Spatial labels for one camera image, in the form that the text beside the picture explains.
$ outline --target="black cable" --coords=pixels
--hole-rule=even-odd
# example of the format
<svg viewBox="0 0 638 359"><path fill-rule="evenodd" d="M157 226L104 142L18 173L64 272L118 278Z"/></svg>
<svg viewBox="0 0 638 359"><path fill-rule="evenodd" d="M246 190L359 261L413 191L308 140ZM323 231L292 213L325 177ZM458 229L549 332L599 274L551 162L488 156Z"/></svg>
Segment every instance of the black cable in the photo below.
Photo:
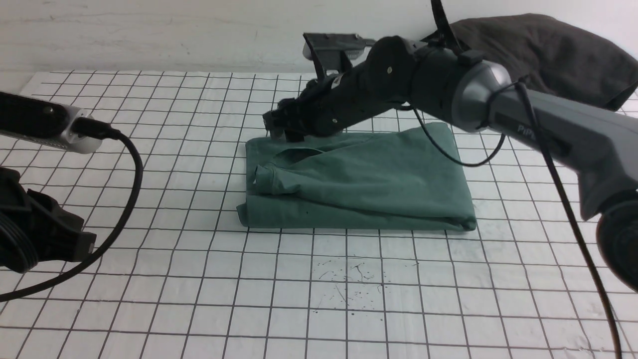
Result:
<svg viewBox="0 0 638 359"><path fill-rule="evenodd" d="M560 180L560 176L558 176L558 171L556 170L556 166L554 165L554 161L549 152L549 148L547 147L547 139L545 138L543 131L540 130L540 124L538 123L536 113L534 112L534 108L531 106L531 101L530 97L527 94L527 89L522 82L516 82L514 87L523 100L525 112L527 113L531 129L533 130L534 136L536 137L538 147L540 148L540 152L545 159L545 164L549 169L552 180L556 185L556 190L558 191L561 203L563 204L563 208L565 209L565 213L567 214L569 224L572 226L572 231L574 232L574 236L576 237L576 242L578 242L578 247L581 249L582 256L585 258L585 262L587 263L587 268L590 270L591 278L594 280L594 284L596 285L598 295L600 296L600 301L602 302L603 309L605 310L605 315L607 316L607 322L609 323L611 338L614 342L616 359L621 359L622 351L620 346L620 335L618 333L618 327L616 326L616 320L614 319L614 312L612 311L611 302L609 301L609 297L607 296L607 291L603 286L600 275L598 274L598 270L596 269L594 261L591 258L591 254L589 252L589 249L587 248L587 244L585 244L585 240L582 237L581 229L578 227L576 216L574 215L574 211L572 210L572 207L569 203L569 198L565 193L563 182Z"/></svg>
<svg viewBox="0 0 638 359"><path fill-rule="evenodd" d="M133 178L133 187L131 189L131 194L128 197L128 202L126 203L124 210L122 211L120 219L117 221L115 227L113 228L113 231L111 231L104 243L102 243L102 245L97 250L95 250L95 252L93 252L86 259L80 262L80 264L76 265L69 271L58 275L57 277L46 280L42 283L24 289L19 289L10 293L0 294L0 303L22 298L40 291L50 289L81 273L83 270L95 263L104 254L104 252L106 252L107 249L111 247L113 242L117 239L117 237L124 229L126 222L128 221L129 217L131 217L131 213L135 208L135 203L137 202L137 197L139 196L140 188L142 187L142 170L144 169L142 158L140 157L140 153L137 151L137 148L135 148L135 145L128 137L126 137L120 131L111 128L109 124L95 121L93 119L81 120L77 120L76 122L78 125L74 127L74 130L79 134L84 134L89 137L100 139L110 138L122 141L122 143L124 143L124 146L126 146L128 151L131 153L133 162L135 163L135 177Z"/></svg>
<svg viewBox="0 0 638 359"><path fill-rule="evenodd" d="M494 156L496 156L496 154L501 150L501 147L503 146L503 143L505 142L505 135L501 134L501 138L498 140L498 144L496 145L496 148L494 148L494 151L492 151L492 153L489 156L487 156L485 160L478 162L476 164L466 164L450 156L443 148L441 148L441 146L439 146L439 144L436 143L436 141L432 138L432 135L430 135L430 132L426 128L426 124L423 122L421 115L419 115L419 112L416 109L413 109L413 111L414 111L414 114L417 115L417 120L421 124L421 128L423 129L423 132L426 133L427 138L430 140L430 142L432 142L432 145L436 147L436 149L438 149L438 151L443 156L445 156L448 160L454 162L457 165L462 165L463 167L480 167L490 162L492 158L494 158Z"/></svg>

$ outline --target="folded green t-shirt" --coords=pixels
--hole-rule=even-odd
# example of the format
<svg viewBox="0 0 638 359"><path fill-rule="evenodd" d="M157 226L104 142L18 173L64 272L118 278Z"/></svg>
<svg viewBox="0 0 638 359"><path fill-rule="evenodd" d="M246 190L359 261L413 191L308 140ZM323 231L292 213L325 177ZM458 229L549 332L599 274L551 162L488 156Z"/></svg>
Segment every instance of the folded green t-shirt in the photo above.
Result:
<svg viewBox="0 0 638 359"><path fill-rule="evenodd" d="M458 158L443 123L427 129ZM345 133L300 143L246 143L243 225L471 231L476 216L463 168L441 155L421 128Z"/></svg>

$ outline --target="white grid mat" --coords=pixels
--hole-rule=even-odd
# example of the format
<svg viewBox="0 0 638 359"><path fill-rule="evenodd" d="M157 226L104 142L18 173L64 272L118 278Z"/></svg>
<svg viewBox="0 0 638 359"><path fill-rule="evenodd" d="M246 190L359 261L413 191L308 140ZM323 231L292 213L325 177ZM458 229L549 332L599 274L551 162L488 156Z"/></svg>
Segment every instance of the white grid mat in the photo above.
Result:
<svg viewBox="0 0 638 359"><path fill-rule="evenodd" d="M51 291L0 306L0 358L612 358L611 338L542 157L507 140L468 169L470 233L243 228L246 140L261 114L311 75L39 73L23 94L94 109L145 161L137 208L104 258ZM624 111L638 117L638 97ZM351 130L418 126L387 112ZM498 136L455 130L465 161ZM92 155L0 138L2 166L87 219L104 240L133 178L123 145ZM559 168L577 207L576 178ZM638 294L604 266L595 219L581 224L638 354ZM0 270L0 292L74 264Z"/></svg>

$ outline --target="dark gray cloth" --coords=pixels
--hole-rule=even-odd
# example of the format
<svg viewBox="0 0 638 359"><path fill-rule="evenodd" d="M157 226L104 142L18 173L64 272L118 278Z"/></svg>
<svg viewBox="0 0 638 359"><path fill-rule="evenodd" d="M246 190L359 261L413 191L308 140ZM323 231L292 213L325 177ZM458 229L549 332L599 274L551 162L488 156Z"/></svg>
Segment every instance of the dark gray cloth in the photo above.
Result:
<svg viewBox="0 0 638 359"><path fill-rule="evenodd" d="M638 61L630 54L546 15L465 19L451 27L462 49L485 52L512 80L528 76L527 87L539 92L617 111L638 87Z"/></svg>

